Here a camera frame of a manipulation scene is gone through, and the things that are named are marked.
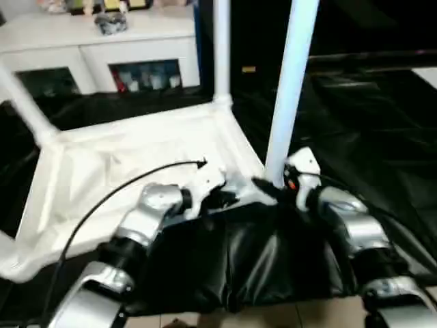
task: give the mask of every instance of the shelf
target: shelf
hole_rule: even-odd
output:
[[[195,37],[193,7],[165,7],[127,14],[128,30],[103,36],[94,17],[27,14],[0,27],[0,53],[112,42]]]

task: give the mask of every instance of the floor tile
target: floor tile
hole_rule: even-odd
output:
[[[159,328],[160,316],[142,316],[130,318],[125,328]]]
[[[296,306],[291,304],[250,307],[238,314],[166,314],[162,316],[161,327],[173,328],[169,324],[175,318],[198,328],[300,328]]]
[[[360,297],[301,302],[303,328],[364,328],[366,312]]]

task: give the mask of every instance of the toy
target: toy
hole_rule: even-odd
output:
[[[188,0],[154,0],[156,7],[166,7],[168,5],[187,5]]]
[[[83,0],[83,13],[92,16],[94,11],[94,0]]]
[[[62,14],[67,12],[66,2],[64,0],[37,0],[37,4],[50,14]]]

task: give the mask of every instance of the cabinet door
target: cabinet door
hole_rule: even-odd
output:
[[[1,58],[32,96],[96,92],[94,80],[77,47],[4,53]]]
[[[194,37],[95,44],[81,51],[101,92],[120,91],[121,84],[129,90],[129,81],[132,90],[147,88],[147,80],[152,89],[177,86],[177,76],[182,87],[200,84]]]

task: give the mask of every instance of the glass cabinet door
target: glass cabinet door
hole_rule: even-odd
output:
[[[16,72],[16,76],[34,98],[81,93],[68,68],[27,70]]]

